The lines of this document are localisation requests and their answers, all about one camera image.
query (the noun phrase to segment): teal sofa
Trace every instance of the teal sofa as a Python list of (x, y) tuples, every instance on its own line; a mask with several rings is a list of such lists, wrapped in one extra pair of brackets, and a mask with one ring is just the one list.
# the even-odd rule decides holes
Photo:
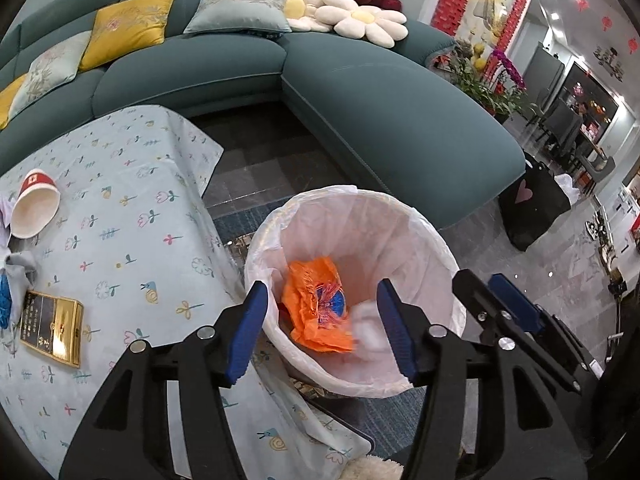
[[(0, 43), (0, 88), (42, 52), (93, 27), (122, 0), (55, 0)], [(200, 0), (175, 0), (163, 44), (85, 73), (0, 132), (0, 174), (95, 118), (135, 104), (185, 117), (282, 100), (361, 187), (388, 192), (436, 227), (456, 222), (524, 172), (522, 150), (479, 105), (431, 73), (452, 48), (419, 22), (385, 50), (314, 32), (279, 41), (247, 34), (182, 35)]]

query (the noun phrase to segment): black bag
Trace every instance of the black bag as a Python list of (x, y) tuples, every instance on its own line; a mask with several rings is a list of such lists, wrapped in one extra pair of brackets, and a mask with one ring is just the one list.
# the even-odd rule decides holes
[(523, 176), (498, 197), (504, 229), (511, 244), (520, 251), (548, 231), (562, 213), (571, 209), (569, 198), (556, 184), (543, 162), (525, 152), (529, 161)]

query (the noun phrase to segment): light blue tablecloth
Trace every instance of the light blue tablecloth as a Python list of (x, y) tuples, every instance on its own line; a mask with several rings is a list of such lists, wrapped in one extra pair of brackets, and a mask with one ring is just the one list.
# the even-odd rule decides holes
[[(56, 181), (59, 211), (22, 245), (38, 262), (36, 290), (84, 304), (79, 369), (21, 344), (12, 354), (10, 335), (2, 335), (0, 404), (54, 477), (83, 413), (132, 341), (180, 341), (244, 298), (200, 198), (222, 151), (178, 114), (139, 106), (60, 137), (0, 178), (5, 196), (34, 168)], [(335, 480), (348, 459), (369, 450), (306, 405), (264, 341), (223, 395), (250, 480)], [(169, 397), (174, 463), (188, 476), (175, 384)]]

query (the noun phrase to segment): floor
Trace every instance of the floor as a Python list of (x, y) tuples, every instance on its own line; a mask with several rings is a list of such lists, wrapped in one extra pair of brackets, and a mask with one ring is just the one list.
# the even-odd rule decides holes
[(282, 103), (229, 110), (193, 122), (225, 149), (202, 197), (214, 219), (308, 189), (348, 184), (316, 138)]
[[(255, 231), (270, 210), (296, 193), (349, 183), (315, 137), (282, 104), (230, 110), (193, 122), (225, 148), (203, 196), (223, 239), (223, 232), (231, 240)], [(505, 127), (526, 151), (559, 173), (522, 118), (509, 120)], [(608, 278), (596, 244), (584, 229), (593, 213), (593, 203), (583, 198), (525, 253), (506, 237), (496, 201), (441, 234), (461, 268), (472, 269), (482, 279), (504, 273), (529, 299), (561, 317), (604, 364), (607, 335), (615, 332), (616, 305), (607, 290)], [(467, 320), (463, 337), (476, 340), (479, 325), (470, 317)], [(477, 385), (468, 389), (471, 402), (463, 433), (467, 449), (475, 442), (477, 401), (473, 398), (477, 398)], [(375, 437), (376, 454), (386, 458), (412, 443), (423, 399), (424, 389), (415, 388), (389, 399), (344, 399), (331, 409)]]
[[(559, 166), (542, 151), (542, 141), (535, 142), (540, 132), (526, 130), (525, 125), (517, 116), (504, 126), (524, 150), (559, 174)], [(564, 320), (604, 364), (607, 335), (616, 331), (616, 303), (607, 290), (609, 279), (596, 242), (584, 228), (594, 211), (592, 201), (583, 198), (525, 253), (510, 244), (496, 201), (441, 234), (461, 268), (472, 269), (482, 279), (494, 272), (512, 279), (531, 301)], [(467, 336), (479, 332), (478, 324), (468, 323), (466, 332)]]

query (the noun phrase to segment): light blue pillow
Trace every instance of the light blue pillow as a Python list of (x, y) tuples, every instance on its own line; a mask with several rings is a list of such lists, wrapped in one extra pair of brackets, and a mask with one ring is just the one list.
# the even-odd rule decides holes
[(200, 0), (184, 29), (194, 32), (291, 32), (282, 10), (286, 0)]

